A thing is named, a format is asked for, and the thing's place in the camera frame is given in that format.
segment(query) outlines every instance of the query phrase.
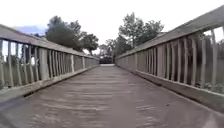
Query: white sky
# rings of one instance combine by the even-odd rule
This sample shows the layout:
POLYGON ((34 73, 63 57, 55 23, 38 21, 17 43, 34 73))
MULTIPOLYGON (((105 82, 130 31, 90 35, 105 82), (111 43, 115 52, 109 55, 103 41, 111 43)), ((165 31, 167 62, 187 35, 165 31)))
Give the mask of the white sky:
POLYGON ((135 12, 145 22, 161 20, 171 30, 224 4, 223 0, 0 0, 0 23, 46 26, 55 15, 79 20, 82 30, 95 34, 99 44, 115 39, 122 19, 135 12))

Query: wooden deck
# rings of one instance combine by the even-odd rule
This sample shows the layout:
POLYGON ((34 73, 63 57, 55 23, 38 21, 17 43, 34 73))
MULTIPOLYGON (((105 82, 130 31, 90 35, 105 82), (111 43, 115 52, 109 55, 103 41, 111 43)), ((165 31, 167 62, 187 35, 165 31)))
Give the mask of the wooden deck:
POLYGON ((222 128, 223 116, 115 66, 100 66, 4 109, 18 128, 222 128))

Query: baluster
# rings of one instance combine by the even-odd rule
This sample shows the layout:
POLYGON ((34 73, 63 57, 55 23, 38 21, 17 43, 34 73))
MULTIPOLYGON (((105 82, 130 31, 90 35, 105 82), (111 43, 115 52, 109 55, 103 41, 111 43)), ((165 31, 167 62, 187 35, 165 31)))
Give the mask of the baluster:
POLYGON ((26 70, 26 45, 23 45, 23 69, 24 69, 24 76, 25 76, 25 84, 28 84, 28 76, 26 70))
POLYGON ((212 90, 214 90, 214 85, 216 84, 216 75, 217 75, 217 45, 215 40, 214 30, 211 30, 212 34, 212 52, 213 52, 213 65, 212 65, 212 90))
POLYGON ((14 86, 12 75, 12 58, 11 58, 11 42, 8 42, 8 64, 9 64, 9 85, 14 86))
POLYGON ((181 77, 181 42, 178 41, 178 76, 177 76, 177 81, 180 82, 180 77, 181 77))
POLYGON ((59 76, 59 69, 58 69, 58 52, 55 52, 55 66, 56 66, 56 76, 59 76))
POLYGON ((5 85, 5 77, 4 77, 4 57, 2 54, 2 45, 3 45, 3 40, 0 40, 0 72, 1 72, 1 84, 2 86, 5 85))
POLYGON ((37 81, 40 80, 40 77, 39 77, 39 58, 37 56, 37 47, 35 47, 34 49, 34 60, 35 60, 35 71, 36 71, 36 78, 37 78, 37 81))
POLYGON ((204 88, 205 85, 205 67, 206 67, 206 42, 202 37, 202 65, 201 65, 201 85, 204 88))
POLYGON ((184 83, 187 84, 188 78, 188 45, 187 38, 184 38, 184 83))
POLYGON ((53 69, 52 69, 52 51, 51 50, 48 50, 48 55, 49 55, 49 67, 50 67, 50 78, 54 77, 53 76, 53 69))
POLYGON ((197 47, 195 39, 192 37, 191 40, 193 48, 193 71, 192 71, 191 85, 195 86, 196 73, 197 73, 197 47))
POLYGON ((56 61, 55 61, 55 51, 52 51, 52 63, 53 63, 53 76, 57 76, 56 74, 56 61))
POLYGON ((33 77, 33 68, 32 68, 32 53, 31 53, 31 46, 28 46, 29 49, 29 67, 30 67, 30 78, 31 78, 31 83, 34 82, 34 77, 33 77))
POLYGON ((16 43, 16 69, 19 80, 19 85, 22 85, 21 73, 20 73, 20 59, 19 59, 19 44, 16 43))
POLYGON ((171 74, 171 80, 174 81, 175 78, 175 49, 174 49, 174 44, 175 42, 171 43, 171 50, 172 50, 172 74, 171 74))
POLYGON ((166 78, 169 80, 170 79, 170 44, 168 43, 166 45, 166 52, 167 52, 167 63, 166 63, 166 78))

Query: tree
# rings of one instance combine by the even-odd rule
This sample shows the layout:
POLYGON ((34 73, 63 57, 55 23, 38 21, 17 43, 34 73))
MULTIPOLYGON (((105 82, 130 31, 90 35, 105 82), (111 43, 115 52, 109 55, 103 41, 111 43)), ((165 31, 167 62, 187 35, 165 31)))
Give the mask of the tree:
POLYGON ((80 46, 81 25, 78 21, 66 23, 61 17, 54 16, 50 19, 48 29, 46 31, 47 40, 82 51, 80 46))
POLYGON ((160 21, 144 23, 140 18, 136 18, 134 13, 125 16, 123 21, 124 25, 119 27, 119 35, 126 38, 132 47, 155 38, 163 29, 160 21))
POLYGON ((116 39, 116 46, 115 46, 115 49, 114 49, 114 55, 115 56, 118 56, 124 52, 126 52, 127 50, 130 50, 132 49, 132 46, 128 43, 126 43, 127 40, 119 35, 116 39))
POLYGON ((92 51, 96 50, 98 47, 98 38, 93 34, 87 34, 86 32, 82 33, 82 47, 89 51, 90 55, 92 55, 92 51))

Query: railing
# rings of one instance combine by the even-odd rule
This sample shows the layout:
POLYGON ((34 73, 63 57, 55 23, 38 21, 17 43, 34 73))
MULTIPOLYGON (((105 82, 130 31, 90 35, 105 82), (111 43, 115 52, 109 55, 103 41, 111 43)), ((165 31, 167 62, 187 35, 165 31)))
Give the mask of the railing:
POLYGON ((116 58, 127 70, 224 93, 224 6, 116 58))
POLYGON ((97 58, 0 25, 0 88, 24 86, 97 66, 97 58))

